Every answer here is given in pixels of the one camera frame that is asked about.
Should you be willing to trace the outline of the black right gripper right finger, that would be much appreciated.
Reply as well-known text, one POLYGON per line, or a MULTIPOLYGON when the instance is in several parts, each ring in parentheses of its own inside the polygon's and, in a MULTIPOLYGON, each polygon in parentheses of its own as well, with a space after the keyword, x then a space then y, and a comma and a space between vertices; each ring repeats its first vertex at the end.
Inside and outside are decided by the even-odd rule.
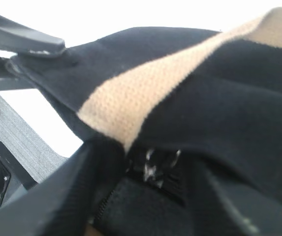
POLYGON ((0 236, 85 236, 98 187, 100 142, 86 142, 56 172, 0 209, 0 236))

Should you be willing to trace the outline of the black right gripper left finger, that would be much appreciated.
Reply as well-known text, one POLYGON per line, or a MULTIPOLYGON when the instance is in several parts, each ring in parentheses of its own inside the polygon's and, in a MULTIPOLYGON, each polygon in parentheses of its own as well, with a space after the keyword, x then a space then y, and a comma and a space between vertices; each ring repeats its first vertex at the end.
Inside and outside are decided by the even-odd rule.
POLYGON ((59 57, 65 51, 65 42, 0 15, 0 50, 36 57, 59 57))

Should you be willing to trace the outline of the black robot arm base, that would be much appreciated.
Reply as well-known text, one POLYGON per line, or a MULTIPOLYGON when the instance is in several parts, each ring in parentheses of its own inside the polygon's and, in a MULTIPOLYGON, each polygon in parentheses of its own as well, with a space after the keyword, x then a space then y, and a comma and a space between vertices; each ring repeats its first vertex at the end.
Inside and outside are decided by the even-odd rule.
POLYGON ((25 195, 37 182, 0 142, 0 207, 25 195))

